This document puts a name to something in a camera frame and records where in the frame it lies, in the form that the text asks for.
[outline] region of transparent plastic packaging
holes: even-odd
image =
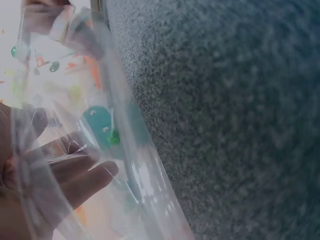
[[[16,58],[13,159],[32,239],[193,240],[103,18],[28,6]]]

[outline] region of green dot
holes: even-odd
[[[16,57],[16,46],[14,46],[12,49],[11,49],[11,55],[12,55],[12,57]]]
[[[60,63],[58,61],[55,61],[52,63],[51,67],[50,67],[50,72],[54,73],[56,72],[60,67]]]

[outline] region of hand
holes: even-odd
[[[66,5],[71,5],[69,0],[23,0],[21,9],[26,9],[23,17],[24,28],[28,32],[44,36],[52,34],[51,30],[54,22],[63,12],[63,6]],[[61,42],[78,53],[97,60],[104,56],[104,49],[98,42],[93,30],[83,21],[73,19],[66,26],[59,27],[58,33],[55,34],[57,36],[54,36],[53,40]]]
[[[69,0],[22,0],[21,7],[24,8],[25,6],[35,4],[47,5],[51,7],[71,5]]]
[[[12,108],[0,103],[0,239],[31,240],[17,191],[15,162],[11,159],[13,154],[11,145],[11,111]],[[29,111],[31,111],[29,114],[32,115],[32,125],[37,138],[47,126],[47,116],[42,108],[30,109]],[[78,208],[88,198],[107,186],[118,172],[118,167],[113,162],[105,162],[88,170],[96,161],[89,158],[87,154],[83,154],[83,152],[81,154],[78,151],[82,146],[79,145],[80,141],[77,136],[76,133],[73,133],[57,140],[63,145],[64,149],[67,149],[67,153],[74,157],[50,166],[56,181],[73,209]],[[26,142],[32,143],[33,140],[28,139]],[[40,153],[41,156],[43,154],[46,155],[50,144],[48,143],[41,148],[23,154],[23,161],[34,161],[39,157]],[[35,172],[33,177],[37,178],[37,174],[41,173],[41,171]],[[40,191],[44,192],[44,196],[46,196],[47,190],[46,188],[40,189]],[[50,211],[50,208],[53,208],[50,202],[46,206],[48,209],[43,209],[44,211]],[[49,224],[49,220],[46,219],[43,212],[40,212],[39,215],[43,216],[43,218],[40,223],[42,226],[41,232],[38,232],[38,234],[45,239],[51,239],[53,228],[58,226],[61,219],[57,218],[54,223],[50,219]]]

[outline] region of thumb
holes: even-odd
[[[22,109],[10,108],[10,111],[12,146],[18,153],[24,153],[46,129],[47,113],[44,108],[33,108],[29,104]]]

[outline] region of textured gray surface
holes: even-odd
[[[198,239],[320,239],[320,2],[108,0]]]

